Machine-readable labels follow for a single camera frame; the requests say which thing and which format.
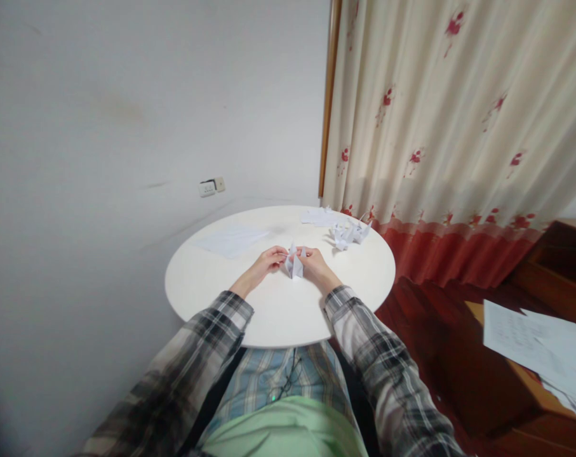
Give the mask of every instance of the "plaid sleeve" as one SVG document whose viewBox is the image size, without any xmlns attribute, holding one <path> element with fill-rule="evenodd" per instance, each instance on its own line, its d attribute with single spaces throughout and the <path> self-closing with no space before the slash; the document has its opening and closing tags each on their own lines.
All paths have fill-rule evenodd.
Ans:
<svg viewBox="0 0 576 457">
<path fill-rule="evenodd" d="M 463 456 L 404 343 L 347 286 L 326 297 L 340 347 L 366 388 L 386 456 Z"/>
<path fill-rule="evenodd" d="M 173 456 L 239 349 L 253 309 L 233 292 L 186 322 L 97 428 L 81 456 Z"/>
</svg>

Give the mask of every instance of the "paper crane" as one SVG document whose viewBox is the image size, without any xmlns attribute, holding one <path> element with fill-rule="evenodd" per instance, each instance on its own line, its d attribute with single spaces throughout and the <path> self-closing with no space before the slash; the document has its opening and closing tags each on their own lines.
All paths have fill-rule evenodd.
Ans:
<svg viewBox="0 0 576 457">
<path fill-rule="evenodd" d="M 370 232 L 370 227 L 372 222 L 362 228 L 359 224 L 354 225 L 349 223 L 349 228 L 347 224 L 339 225 L 336 223 L 332 228 L 332 236 L 334 236 L 334 245 L 337 249 L 344 251 L 346 250 L 352 242 L 362 244 L 364 239 L 368 236 Z"/>
</svg>

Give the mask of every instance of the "electrical outlet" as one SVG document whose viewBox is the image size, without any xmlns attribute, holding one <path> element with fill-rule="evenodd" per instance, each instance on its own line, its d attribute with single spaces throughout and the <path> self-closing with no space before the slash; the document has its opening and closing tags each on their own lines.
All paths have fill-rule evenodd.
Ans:
<svg viewBox="0 0 576 457">
<path fill-rule="evenodd" d="M 216 186 L 213 181 L 199 183 L 199 195 L 201 197 L 209 197 L 216 193 Z"/>
<path fill-rule="evenodd" d="M 214 178 L 213 181 L 216 183 L 216 192 L 224 192 L 226 186 L 224 185 L 224 178 L 221 176 Z"/>
</svg>

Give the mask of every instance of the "shirt cuff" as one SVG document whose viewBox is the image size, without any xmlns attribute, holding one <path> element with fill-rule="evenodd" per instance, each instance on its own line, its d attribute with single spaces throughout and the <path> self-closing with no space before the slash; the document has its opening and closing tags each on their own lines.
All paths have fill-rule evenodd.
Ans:
<svg viewBox="0 0 576 457">
<path fill-rule="evenodd" d="M 245 330 L 254 315 L 254 308 L 235 292 L 230 291 L 220 292 L 210 308 L 226 315 L 241 331 Z"/>
<path fill-rule="evenodd" d="M 332 321 L 333 314 L 354 297 L 357 297 L 357 295 L 353 289 L 344 284 L 330 292 L 326 297 L 326 315 L 328 319 Z"/>
</svg>

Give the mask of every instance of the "red floor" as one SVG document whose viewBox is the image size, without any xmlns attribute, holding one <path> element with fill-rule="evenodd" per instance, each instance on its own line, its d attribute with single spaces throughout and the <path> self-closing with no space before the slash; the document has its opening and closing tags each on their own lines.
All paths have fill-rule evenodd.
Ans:
<svg viewBox="0 0 576 457">
<path fill-rule="evenodd" d="M 455 437 L 462 449 L 469 455 L 477 454 L 479 457 L 505 456 L 491 442 L 472 439 L 466 434 L 459 419 L 452 413 L 451 405 L 439 399 L 436 382 L 429 369 L 436 348 L 441 345 L 451 327 L 462 315 L 469 314 L 464 300 L 482 303 L 484 299 L 512 309 L 525 308 L 552 314 L 543 303 L 510 284 L 484 290 L 452 281 L 440 288 L 431 282 L 414 284 L 402 277 L 395 283 L 376 315 L 408 347 L 436 406 L 453 422 Z"/>
</svg>

